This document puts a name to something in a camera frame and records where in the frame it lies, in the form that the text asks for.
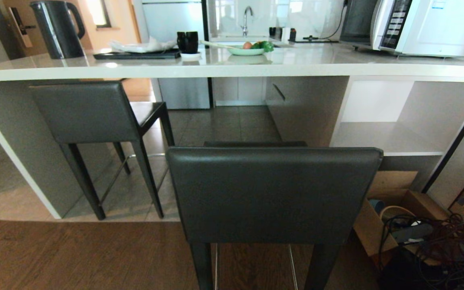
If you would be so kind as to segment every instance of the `kettle handle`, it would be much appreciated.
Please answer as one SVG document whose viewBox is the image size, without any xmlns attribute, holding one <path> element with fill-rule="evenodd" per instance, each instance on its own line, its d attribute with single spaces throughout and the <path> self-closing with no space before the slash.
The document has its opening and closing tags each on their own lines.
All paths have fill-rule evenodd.
<svg viewBox="0 0 464 290">
<path fill-rule="evenodd" d="M 78 38 L 81 39 L 85 35 L 85 26 L 83 25 L 83 21 L 81 20 L 80 13 L 78 12 L 78 8 L 73 3 L 66 2 L 68 9 L 72 11 L 72 15 L 76 20 L 76 25 L 78 26 Z"/>
</svg>

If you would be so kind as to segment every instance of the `bar stool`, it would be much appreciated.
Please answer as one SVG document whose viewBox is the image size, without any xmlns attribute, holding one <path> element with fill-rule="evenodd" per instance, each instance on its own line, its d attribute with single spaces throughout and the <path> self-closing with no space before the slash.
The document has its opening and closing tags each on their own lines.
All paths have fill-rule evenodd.
<svg viewBox="0 0 464 290">
<path fill-rule="evenodd" d="M 166 103 L 130 103 L 119 81 L 30 86 L 30 90 L 99 220 L 105 219 L 102 202 L 106 194 L 98 198 L 78 143 L 114 143 L 122 162 L 120 170 L 129 174 L 120 142 L 131 142 L 153 205 L 158 216 L 164 217 L 142 136 L 160 118 L 168 145 L 175 145 Z"/>
<path fill-rule="evenodd" d="M 170 147 L 166 153 L 199 289 L 213 289 L 211 243 L 313 244 L 304 290 L 323 289 L 383 151 L 206 145 L 214 147 Z"/>
</svg>

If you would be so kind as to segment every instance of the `stool leg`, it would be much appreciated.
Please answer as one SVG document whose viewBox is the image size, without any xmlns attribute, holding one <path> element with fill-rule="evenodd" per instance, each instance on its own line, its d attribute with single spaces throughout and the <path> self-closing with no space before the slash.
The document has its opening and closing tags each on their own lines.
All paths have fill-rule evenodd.
<svg viewBox="0 0 464 290">
<path fill-rule="evenodd" d="M 157 187 L 155 186 L 155 181 L 153 180 L 153 173 L 151 172 L 151 167 L 149 166 L 148 155 L 146 154 L 146 149 L 144 147 L 144 142 L 142 139 L 137 141 L 131 141 L 132 147 L 134 148 L 134 152 L 137 156 L 137 163 L 142 171 L 142 176 L 144 177 L 144 181 L 146 182 L 146 186 L 148 187 L 149 195 L 151 196 L 151 200 L 153 200 L 153 205 L 157 210 L 157 215 L 159 218 L 164 217 L 164 213 L 162 212 L 162 207 L 160 206 L 159 195 L 157 193 Z"/>
<path fill-rule="evenodd" d="M 340 249 L 339 244 L 315 244 L 304 290 L 325 288 Z"/>
<path fill-rule="evenodd" d="M 62 149 L 76 180 L 78 180 L 85 198 L 87 198 L 92 210 L 96 214 L 96 217 L 98 220 L 105 219 L 105 212 L 99 204 L 96 189 L 94 189 L 91 177 L 89 176 L 89 171 L 87 171 L 87 168 L 85 167 L 85 163 L 83 162 L 78 146 L 76 144 L 60 144 L 60 148 Z"/>
<path fill-rule="evenodd" d="M 162 108 L 162 113 L 160 114 L 160 122 L 162 123 L 162 128 L 164 129 L 164 135 L 168 141 L 168 146 L 175 146 L 175 138 L 173 137 L 173 130 L 171 130 L 171 123 L 169 122 L 168 109 L 164 103 Z"/>
<path fill-rule="evenodd" d="M 114 148 L 116 149 L 116 152 L 118 153 L 119 160 L 121 160 L 121 163 L 125 161 L 125 153 L 123 152 L 123 147 L 121 147 L 120 142 L 114 142 Z M 125 172 L 126 174 L 130 174 L 130 167 L 128 167 L 128 162 L 125 163 Z"/>
<path fill-rule="evenodd" d="M 200 290 L 212 290 L 212 261 L 210 256 L 210 244 L 206 242 L 191 242 L 193 263 L 197 272 Z"/>
</svg>

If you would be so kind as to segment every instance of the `white napkin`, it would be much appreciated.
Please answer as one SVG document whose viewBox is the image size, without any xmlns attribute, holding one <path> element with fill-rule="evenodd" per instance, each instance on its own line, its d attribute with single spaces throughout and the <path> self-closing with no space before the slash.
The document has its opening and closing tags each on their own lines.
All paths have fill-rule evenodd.
<svg viewBox="0 0 464 290">
<path fill-rule="evenodd" d="M 121 44 L 121 42 L 119 41 L 111 40 L 108 44 L 113 50 L 120 52 L 145 53 L 170 50 L 176 45 L 176 40 L 168 42 L 158 42 L 155 38 L 150 37 L 148 43 Z"/>
</svg>

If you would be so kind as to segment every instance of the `green vegetable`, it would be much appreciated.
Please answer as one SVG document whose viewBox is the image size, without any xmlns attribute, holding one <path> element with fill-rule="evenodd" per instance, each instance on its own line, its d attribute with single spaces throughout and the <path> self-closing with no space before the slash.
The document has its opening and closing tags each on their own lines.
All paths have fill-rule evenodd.
<svg viewBox="0 0 464 290">
<path fill-rule="evenodd" d="M 250 49 L 251 50 L 258 50 L 259 48 L 262 48 L 260 42 L 256 42 Z"/>
<path fill-rule="evenodd" d="M 263 48 L 265 52 L 272 52 L 273 51 L 273 44 L 269 41 L 258 41 L 256 42 L 250 49 L 251 50 L 258 50 Z"/>
<path fill-rule="evenodd" d="M 265 49 L 265 52 L 272 52 L 273 51 L 273 44 L 269 41 L 261 42 L 261 47 Z"/>
</svg>

